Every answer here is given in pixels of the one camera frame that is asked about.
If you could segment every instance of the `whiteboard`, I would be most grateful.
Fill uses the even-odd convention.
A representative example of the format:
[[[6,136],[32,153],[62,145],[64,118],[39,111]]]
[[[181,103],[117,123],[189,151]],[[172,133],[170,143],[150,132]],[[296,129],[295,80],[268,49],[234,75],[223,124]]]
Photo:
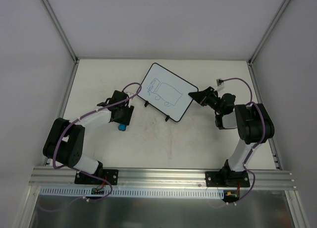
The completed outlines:
[[[175,122],[182,119],[193,101],[188,93],[198,91],[196,86],[158,63],[152,64],[141,85],[138,96]]]

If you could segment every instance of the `blue object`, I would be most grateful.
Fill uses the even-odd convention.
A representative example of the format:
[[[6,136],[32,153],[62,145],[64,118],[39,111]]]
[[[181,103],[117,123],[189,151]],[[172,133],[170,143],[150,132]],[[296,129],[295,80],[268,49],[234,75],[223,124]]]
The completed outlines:
[[[126,128],[127,128],[127,126],[124,125],[124,124],[120,124],[120,125],[118,126],[118,129],[121,130],[121,131],[125,131]]]

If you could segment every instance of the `white panel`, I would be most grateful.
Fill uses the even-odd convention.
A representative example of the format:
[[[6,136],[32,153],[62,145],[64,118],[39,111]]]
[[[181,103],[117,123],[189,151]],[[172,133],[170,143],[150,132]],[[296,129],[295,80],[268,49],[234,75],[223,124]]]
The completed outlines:
[[[317,0],[293,0],[255,61],[263,100],[275,124],[283,168],[293,171],[317,227]]]
[[[282,0],[50,0],[80,57],[249,59]]]
[[[217,78],[241,77],[251,86],[246,62],[208,60],[156,60],[165,68],[204,90],[216,87]],[[67,104],[65,118],[76,118],[111,97],[114,90],[142,82],[153,60],[80,60]],[[127,89],[135,92],[137,86]],[[247,103],[250,92],[240,81],[225,82],[219,95],[232,93],[236,103]],[[138,97],[125,132],[108,123],[85,136],[84,153],[105,167],[220,169],[239,141],[238,131],[219,130],[214,111],[192,103],[180,122],[165,116]],[[250,169],[275,169],[269,144],[263,144],[249,163]]]
[[[72,61],[39,0],[0,0],[0,218],[12,227]]]

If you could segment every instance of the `whiteboard drawing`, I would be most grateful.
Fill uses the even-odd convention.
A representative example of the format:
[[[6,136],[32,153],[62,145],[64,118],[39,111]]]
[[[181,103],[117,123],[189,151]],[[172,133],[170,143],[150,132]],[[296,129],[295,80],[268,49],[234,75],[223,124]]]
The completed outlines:
[[[165,101],[166,107],[175,106],[177,101],[183,96],[173,86],[167,83],[161,83],[157,78],[154,78],[147,87],[148,94],[155,94],[155,100],[162,99]]]

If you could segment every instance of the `purple cable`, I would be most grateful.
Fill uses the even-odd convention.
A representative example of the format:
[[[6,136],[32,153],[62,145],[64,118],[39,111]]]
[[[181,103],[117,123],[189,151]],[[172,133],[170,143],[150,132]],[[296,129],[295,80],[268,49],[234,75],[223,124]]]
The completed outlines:
[[[41,206],[41,204],[40,204],[40,199],[38,199],[37,206],[38,206],[38,208],[40,208],[40,210],[42,210],[43,212],[49,212],[49,213],[60,212],[60,211],[65,210],[67,207],[69,207],[69,206],[72,205],[74,202],[76,202],[77,200],[80,200],[80,199],[83,199],[83,197],[77,197],[77,198],[75,198],[74,200],[72,200],[70,203],[68,203],[66,206],[64,206],[64,207],[62,207],[62,208],[58,208],[58,209],[53,209],[53,210],[48,210],[48,209],[43,208],[43,207]]]
[[[130,99],[133,99],[134,97],[136,97],[136,96],[141,92],[142,86],[141,86],[140,83],[137,83],[137,82],[135,82],[135,83],[130,83],[130,84],[128,84],[127,86],[125,86],[125,87],[122,89],[122,91],[124,91],[127,87],[129,87],[129,86],[131,86],[131,85],[134,85],[134,84],[139,85],[139,88],[138,88],[137,92],[136,92],[135,94],[133,94],[131,97],[128,97],[128,98],[126,98],[126,99],[124,99],[124,100],[121,100],[121,101],[116,102],[116,103],[113,103],[113,104],[109,104],[109,105],[107,105],[107,106],[105,106],[105,107],[103,107],[103,108],[98,109],[97,111],[94,110],[94,111],[88,112],[88,113],[82,115],[82,116],[80,117],[80,119],[82,120],[82,119],[86,118],[87,116],[92,115],[92,114],[95,114],[95,113],[97,113],[97,112],[99,112],[99,111],[101,111],[101,110],[104,110],[104,109],[107,109],[107,108],[109,108],[109,107],[113,107],[113,106],[119,105],[119,104],[121,104],[121,103],[124,103],[124,102],[130,100]],[[57,142],[57,144],[56,144],[56,147],[55,147],[55,150],[54,150],[54,154],[53,154],[53,168],[56,169],[56,170],[57,170],[57,169],[60,169],[60,168],[62,168],[62,167],[65,166],[65,165],[56,166],[56,157],[57,157],[58,149],[59,149],[59,146],[60,146],[60,144],[61,144],[61,142],[62,142],[62,139],[63,139],[63,137],[65,136],[65,134],[67,133],[67,131],[72,127],[72,125],[74,125],[74,124],[77,123],[78,121],[79,121],[79,119],[76,119],[76,120],[74,120],[73,122],[71,122],[71,123],[65,128],[65,130],[64,130],[64,131],[62,132],[62,134],[60,135],[60,138],[58,139],[58,142]],[[112,194],[113,187],[112,187],[112,185],[111,185],[107,180],[105,180],[105,179],[103,179],[103,178],[100,178],[100,177],[96,177],[96,176],[94,176],[94,175],[92,175],[92,174],[89,174],[89,173],[87,173],[87,172],[84,172],[84,171],[80,171],[80,172],[83,173],[83,174],[85,174],[85,175],[87,175],[87,176],[89,176],[89,177],[92,177],[92,178],[101,180],[101,181],[105,182],[107,185],[109,185],[109,187],[110,187],[110,192],[107,193],[105,196],[103,196],[103,197],[101,197],[101,198],[98,198],[98,199],[95,199],[95,200],[90,200],[90,201],[92,201],[92,202],[102,201],[102,200],[106,199],[108,196],[110,196],[110,195]],[[73,204],[75,201],[77,201],[77,200],[79,200],[79,199],[82,199],[82,197],[78,197],[78,198],[72,200],[70,203],[68,203],[65,207],[60,208],[60,209],[55,209],[55,210],[48,210],[48,209],[45,209],[45,208],[41,207],[40,201],[38,202],[38,207],[39,207],[42,211],[44,211],[44,212],[59,212],[59,211],[63,211],[64,209],[66,209],[67,207],[69,207],[71,204]]]
[[[242,78],[227,78],[227,79],[223,79],[222,81],[225,82],[225,81],[230,81],[230,80],[240,80],[240,81],[244,82],[250,90],[250,95],[251,95],[250,102],[252,102],[253,94],[252,94],[252,90],[251,90],[250,85],[246,81],[244,81]]]

